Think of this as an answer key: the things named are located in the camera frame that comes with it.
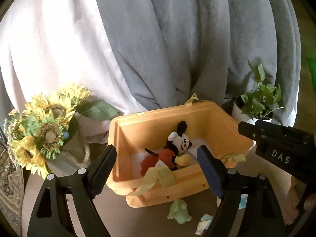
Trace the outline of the person's right hand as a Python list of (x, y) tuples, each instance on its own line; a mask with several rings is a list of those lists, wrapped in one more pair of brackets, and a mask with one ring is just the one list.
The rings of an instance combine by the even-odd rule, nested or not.
[[(285, 211), (283, 213), (284, 222), (286, 225), (291, 225), (293, 221), (298, 217), (299, 210), (298, 205), (300, 198), (297, 190), (297, 179), (291, 177), (291, 185), (287, 194), (287, 202), (285, 206)], [(309, 210), (315, 207), (315, 194), (309, 196), (304, 203), (304, 209)]]

